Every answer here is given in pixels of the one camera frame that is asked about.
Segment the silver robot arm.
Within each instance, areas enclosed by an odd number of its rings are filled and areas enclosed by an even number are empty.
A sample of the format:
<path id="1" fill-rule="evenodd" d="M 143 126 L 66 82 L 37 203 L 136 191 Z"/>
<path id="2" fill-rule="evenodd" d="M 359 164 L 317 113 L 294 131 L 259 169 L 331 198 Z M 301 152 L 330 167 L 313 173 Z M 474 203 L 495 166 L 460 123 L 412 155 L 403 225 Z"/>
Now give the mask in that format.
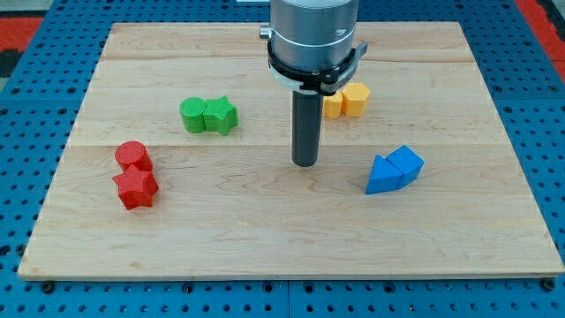
<path id="1" fill-rule="evenodd" d="M 260 38 L 283 64 L 301 71 L 325 71 L 352 50 L 358 0 L 272 0 L 270 22 Z"/>

